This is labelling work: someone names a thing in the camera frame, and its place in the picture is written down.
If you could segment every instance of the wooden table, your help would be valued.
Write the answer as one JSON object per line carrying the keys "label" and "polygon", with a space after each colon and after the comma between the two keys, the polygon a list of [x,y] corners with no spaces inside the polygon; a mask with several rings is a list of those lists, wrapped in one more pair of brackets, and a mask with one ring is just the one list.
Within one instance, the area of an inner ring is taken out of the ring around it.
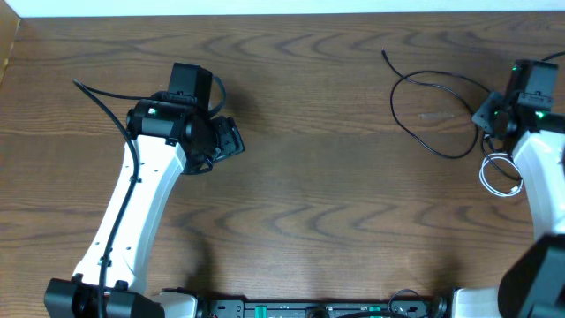
{"label": "wooden table", "polygon": [[[496,285],[532,243],[525,193],[488,193],[478,147],[446,160],[398,127],[388,104],[397,77],[380,50],[400,72],[460,72],[502,91],[516,58],[564,42],[565,14],[553,12],[26,19],[0,89],[0,316],[46,314],[48,281],[71,277],[117,180],[124,141],[72,79],[150,95],[174,62],[223,79],[223,115],[247,150],[177,181],[147,294],[378,299]],[[474,108],[486,97],[457,79],[422,78]],[[563,112],[563,76],[554,97]],[[119,118],[135,106],[104,101]],[[403,84],[395,101],[400,120],[440,151],[471,143],[452,96]]]}

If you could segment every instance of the wood grain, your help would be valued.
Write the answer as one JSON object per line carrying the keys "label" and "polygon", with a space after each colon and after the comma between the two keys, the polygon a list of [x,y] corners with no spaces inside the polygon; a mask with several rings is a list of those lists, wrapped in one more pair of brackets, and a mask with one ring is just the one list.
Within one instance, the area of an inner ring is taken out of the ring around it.
{"label": "wood grain", "polygon": [[[498,199],[461,160],[393,121],[401,72],[460,72],[502,90],[516,58],[563,50],[564,13],[27,19],[0,89],[0,315],[44,316],[70,278],[117,180],[123,140],[72,85],[125,95],[202,64],[229,92],[247,151],[181,177],[154,244],[149,290],[250,299],[378,299],[497,284],[532,242],[525,193]],[[456,79],[473,107],[485,94]],[[555,89],[565,111],[565,79]],[[120,118],[134,106],[105,99]],[[472,140],[463,106],[401,85],[399,118],[451,154]],[[509,183],[493,174],[498,186]]]}

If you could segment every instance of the white cable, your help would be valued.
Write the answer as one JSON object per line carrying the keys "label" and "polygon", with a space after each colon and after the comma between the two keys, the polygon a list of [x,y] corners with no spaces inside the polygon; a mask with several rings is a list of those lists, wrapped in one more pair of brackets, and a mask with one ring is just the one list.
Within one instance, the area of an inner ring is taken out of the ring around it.
{"label": "white cable", "polygon": [[516,165],[514,163],[512,163],[512,161],[509,159],[509,156],[507,154],[505,154],[505,153],[489,154],[488,157],[485,157],[485,159],[483,159],[483,164],[481,164],[480,170],[478,172],[478,179],[480,180],[480,183],[483,184],[483,186],[486,188],[486,190],[488,190],[488,192],[490,192],[490,193],[492,193],[496,196],[500,196],[500,197],[503,197],[503,198],[515,196],[518,193],[520,193],[520,191],[522,191],[522,186],[524,185],[523,180],[520,180],[520,185],[516,185],[512,189],[510,189],[509,193],[500,192],[500,191],[494,189],[491,185],[488,184],[488,181],[486,181],[486,177],[485,177],[485,167],[489,164],[488,158],[490,158],[492,161],[499,160],[499,159],[504,160],[507,163],[510,163],[510,165],[512,167],[514,167],[514,169],[516,169],[518,174],[520,174],[520,170],[518,169],[518,167],[516,167]]}

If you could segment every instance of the green connector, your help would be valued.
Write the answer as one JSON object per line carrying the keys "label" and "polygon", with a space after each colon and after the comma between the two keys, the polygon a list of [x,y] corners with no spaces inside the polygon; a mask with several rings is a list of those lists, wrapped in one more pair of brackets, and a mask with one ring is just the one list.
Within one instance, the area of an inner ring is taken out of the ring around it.
{"label": "green connector", "polygon": [[[369,311],[380,311],[380,307],[369,307]],[[382,318],[381,316],[371,316],[371,318]]]}
{"label": "green connector", "polygon": [[256,306],[255,318],[267,318],[267,306]]}

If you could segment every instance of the white wall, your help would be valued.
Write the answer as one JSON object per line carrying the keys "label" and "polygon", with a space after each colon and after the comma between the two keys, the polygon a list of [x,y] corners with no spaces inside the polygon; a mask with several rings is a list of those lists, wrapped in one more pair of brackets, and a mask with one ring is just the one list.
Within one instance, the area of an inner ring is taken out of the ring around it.
{"label": "white wall", "polygon": [[565,11],[565,0],[6,0],[22,18],[415,11]]}

